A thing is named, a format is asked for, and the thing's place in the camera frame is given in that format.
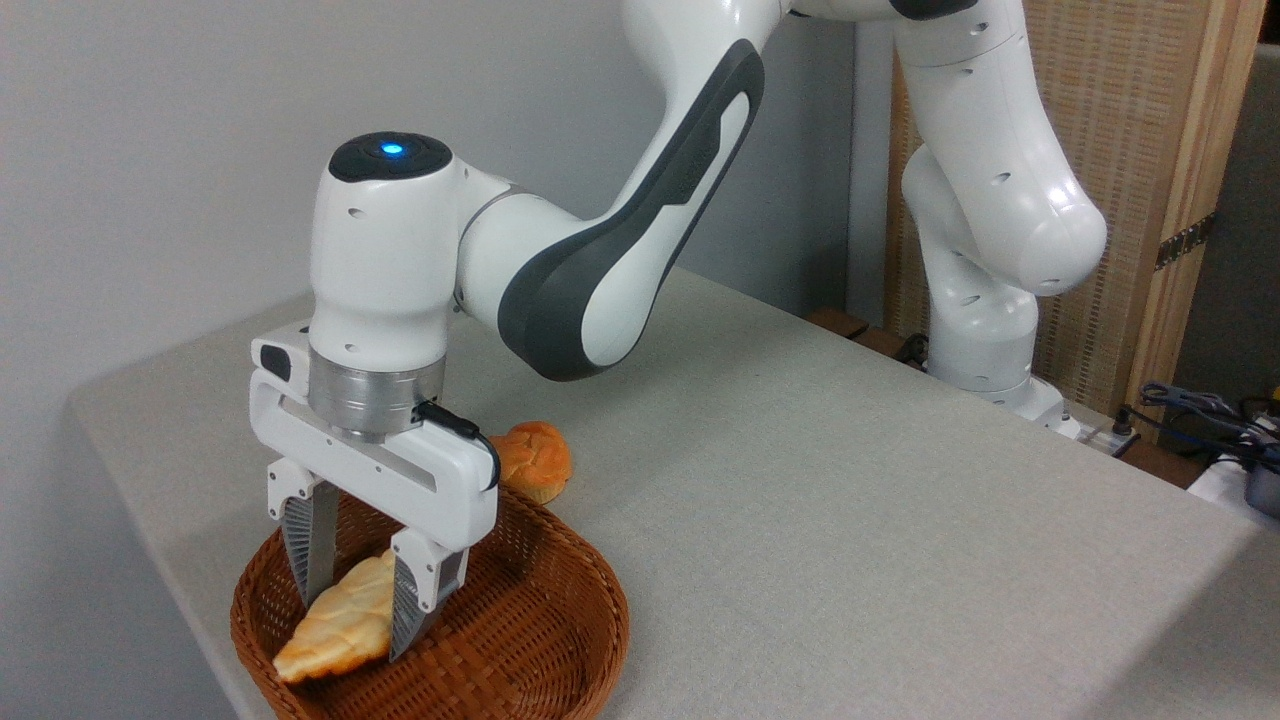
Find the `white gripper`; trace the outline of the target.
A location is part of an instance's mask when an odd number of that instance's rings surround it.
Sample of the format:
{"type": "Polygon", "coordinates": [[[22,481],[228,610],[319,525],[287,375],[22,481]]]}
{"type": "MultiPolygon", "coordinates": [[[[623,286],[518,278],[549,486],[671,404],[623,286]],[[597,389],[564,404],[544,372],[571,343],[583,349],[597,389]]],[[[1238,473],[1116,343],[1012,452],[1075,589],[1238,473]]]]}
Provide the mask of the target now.
{"type": "Polygon", "coordinates": [[[283,456],[268,466],[268,511],[303,605],[333,584],[340,489],[407,527],[390,538],[396,662],[463,585],[467,547],[494,525],[492,454],[415,418],[440,391],[443,363],[408,372],[343,366],[316,354],[298,322],[253,340],[250,355],[251,425],[283,456]]]}

